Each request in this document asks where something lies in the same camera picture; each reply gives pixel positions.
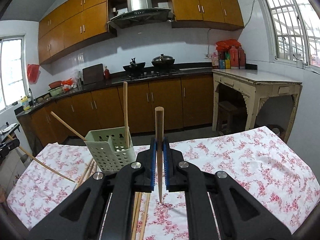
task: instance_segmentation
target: pink bottle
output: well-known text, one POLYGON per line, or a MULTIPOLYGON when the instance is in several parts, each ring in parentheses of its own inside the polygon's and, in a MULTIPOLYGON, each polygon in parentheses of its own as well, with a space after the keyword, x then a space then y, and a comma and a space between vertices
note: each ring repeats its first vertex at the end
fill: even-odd
POLYGON ((245 53, 241 46, 238 48, 238 56, 239 56, 239 68, 245 69, 245 53))
POLYGON ((229 50, 230 53, 230 66, 231 69, 239 69, 239 55, 235 46, 232 46, 229 50))

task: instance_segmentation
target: perforated utensil holder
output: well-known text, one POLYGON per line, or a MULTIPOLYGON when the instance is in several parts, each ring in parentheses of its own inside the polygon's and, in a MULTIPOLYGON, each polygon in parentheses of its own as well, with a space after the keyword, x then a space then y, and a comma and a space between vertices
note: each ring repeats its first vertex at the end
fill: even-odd
POLYGON ((136 160, 131 135, 127 148, 124 134, 124 127, 118 127, 89 131, 85 136, 85 144, 102 172, 117 172, 136 160))

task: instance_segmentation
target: floral tablecloth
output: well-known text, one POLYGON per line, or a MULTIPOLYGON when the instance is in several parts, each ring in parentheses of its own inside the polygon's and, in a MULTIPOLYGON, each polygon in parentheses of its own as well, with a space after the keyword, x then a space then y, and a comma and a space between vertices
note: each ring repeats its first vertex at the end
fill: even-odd
MULTIPOLYGON (((293 233, 320 198, 320 186, 307 166, 267 127, 233 135, 171 143, 186 161, 201 170, 226 171, 242 187, 281 220, 293 233)), ((138 153, 149 146, 135 146, 138 153)), ((50 144, 38 158, 60 173, 77 180, 91 155, 86 147, 50 144)), ((74 188, 74 183, 32 162, 8 197, 18 218, 31 229, 74 188)), ((183 192, 168 193, 163 185, 163 202, 152 192, 145 240, 188 239, 183 192)), ((146 194, 143 194, 137 229, 139 239, 146 194)))

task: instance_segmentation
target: wooden stool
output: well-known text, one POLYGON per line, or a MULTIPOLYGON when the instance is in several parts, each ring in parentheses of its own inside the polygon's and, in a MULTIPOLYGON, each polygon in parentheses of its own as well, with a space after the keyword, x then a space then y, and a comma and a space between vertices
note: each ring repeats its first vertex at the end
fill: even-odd
POLYGON ((236 107, 229 101, 222 101, 218 103, 218 123, 217 131, 222 130, 222 122, 227 119, 227 130, 231 130, 232 119, 234 115, 245 113, 245 107, 236 107))

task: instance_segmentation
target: silver screw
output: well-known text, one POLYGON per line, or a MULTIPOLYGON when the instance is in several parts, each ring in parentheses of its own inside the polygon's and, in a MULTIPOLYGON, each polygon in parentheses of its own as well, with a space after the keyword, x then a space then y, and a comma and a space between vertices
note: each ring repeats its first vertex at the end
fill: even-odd
POLYGON ((139 163, 139 162, 134 162, 131 164, 131 168, 133 168, 133 169, 138 169, 140 167, 141 167, 141 163, 139 163))
POLYGON ((226 172, 224 172, 224 171, 218 171, 217 172, 217 176, 220 179, 225 179, 228 176, 228 174, 226 172))
POLYGON ((189 163, 187 163, 187 162, 185 162, 185 161, 179 162, 179 167, 180 167, 180 168, 187 168, 187 167, 189 167, 189 163))
POLYGON ((98 179, 102 179, 103 178, 103 173, 98 171, 93 175, 93 178, 98 180, 98 179))

